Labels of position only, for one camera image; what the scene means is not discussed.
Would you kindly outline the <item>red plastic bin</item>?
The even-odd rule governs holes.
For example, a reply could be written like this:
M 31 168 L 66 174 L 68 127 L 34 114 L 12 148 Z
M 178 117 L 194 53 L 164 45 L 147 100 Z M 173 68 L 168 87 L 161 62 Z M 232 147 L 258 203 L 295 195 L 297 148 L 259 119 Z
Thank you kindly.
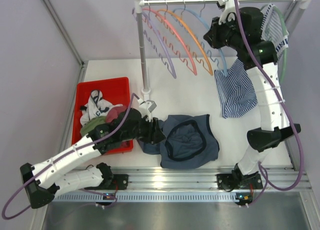
M 81 139 L 81 123 L 80 118 L 83 115 L 81 106 L 87 104 L 90 93 L 93 90 L 100 90 L 103 99 L 111 102 L 112 104 L 123 104 L 128 106 L 131 99 L 130 84 L 127 77 L 105 79 L 98 81 L 83 82 L 77 85 L 74 115 L 73 115 L 73 128 L 71 143 L 75 144 Z

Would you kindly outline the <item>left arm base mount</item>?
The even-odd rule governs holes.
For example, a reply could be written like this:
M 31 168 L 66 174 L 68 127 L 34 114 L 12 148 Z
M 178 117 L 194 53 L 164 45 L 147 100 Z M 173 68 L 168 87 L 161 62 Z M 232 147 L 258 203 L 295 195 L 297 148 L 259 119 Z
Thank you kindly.
M 129 182 L 127 174 L 114 174 L 106 163 L 96 165 L 102 173 L 103 181 L 97 187 L 87 187 L 86 190 L 126 190 Z

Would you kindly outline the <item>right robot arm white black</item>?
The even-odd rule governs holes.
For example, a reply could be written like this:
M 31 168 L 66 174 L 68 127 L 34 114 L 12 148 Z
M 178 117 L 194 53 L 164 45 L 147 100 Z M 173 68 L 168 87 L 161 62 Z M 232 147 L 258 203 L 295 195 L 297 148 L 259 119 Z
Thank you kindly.
M 214 17 L 204 40 L 215 49 L 228 46 L 237 53 L 253 86 L 260 112 L 260 127 L 246 134 L 248 148 L 231 172 L 229 184 L 246 188 L 257 176 L 259 163 L 269 151 L 301 131 L 287 114 L 278 81 L 278 56 L 274 44 L 262 37 L 264 15 L 256 7 L 223 7 Z

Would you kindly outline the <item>light blue hanger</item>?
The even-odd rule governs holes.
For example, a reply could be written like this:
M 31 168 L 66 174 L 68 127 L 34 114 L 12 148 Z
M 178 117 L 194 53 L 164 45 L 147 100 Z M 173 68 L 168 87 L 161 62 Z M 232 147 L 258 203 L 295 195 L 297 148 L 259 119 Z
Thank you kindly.
M 196 13 L 194 10 L 190 9 L 190 8 L 182 8 L 182 7 L 177 7 L 175 9 L 173 9 L 173 13 L 175 13 L 177 10 L 181 10 L 181 14 L 184 12 L 184 11 L 187 11 L 189 12 L 190 14 L 192 14 L 195 18 L 197 18 L 202 24 L 203 26 L 209 30 L 210 29 L 210 26 L 208 25 L 208 23 L 202 18 L 202 10 L 200 11 L 200 13 Z M 220 66 L 220 61 L 218 60 L 218 58 L 213 58 L 213 54 L 212 54 L 212 51 L 211 50 L 207 50 L 206 51 L 206 55 L 210 57 L 210 60 L 212 60 L 213 62 L 216 62 L 217 64 L 217 68 L 218 70 L 221 70 L 223 75 L 224 76 L 227 76 L 228 75 L 228 66 L 227 66 L 227 62 L 226 62 L 226 58 L 224 56 L 224 53 L 223 51 L 219 48 L 218 49 L 218 52 L 219 52 L 219 55 L 220 55 L 220 58 L 221 58 L 221 61 L 222 61 L 222 65 Z

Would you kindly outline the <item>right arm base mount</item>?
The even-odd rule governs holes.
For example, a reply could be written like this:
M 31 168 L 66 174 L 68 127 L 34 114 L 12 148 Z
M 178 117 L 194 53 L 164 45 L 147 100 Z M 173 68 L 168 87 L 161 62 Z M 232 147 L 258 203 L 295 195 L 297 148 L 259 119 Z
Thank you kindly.
M 231 192 L 233 190 L 261 190 L 263 188 L 261 176 L 258 172 L 244 175 L 238 165 L 230 173 L 217 174 L 217 185 L 219 190 Z

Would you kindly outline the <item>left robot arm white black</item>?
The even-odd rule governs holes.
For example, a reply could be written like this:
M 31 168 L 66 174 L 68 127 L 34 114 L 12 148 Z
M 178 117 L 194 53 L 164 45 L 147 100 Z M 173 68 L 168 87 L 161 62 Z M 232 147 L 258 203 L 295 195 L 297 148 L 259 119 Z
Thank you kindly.
M 158 118 L 148 120 L 138 110 L 127 109 L 115 119 L 97 125 L 56 156 L 20 167 L 31 208 L 41 208 L 56 197 L 76 190 L 107 190 L 114 183 L 110 166 L 100 163 L 78 172 L 74 168 L 119 148 L 126 141 L 141 140 L 154 145 L 164 139 Z

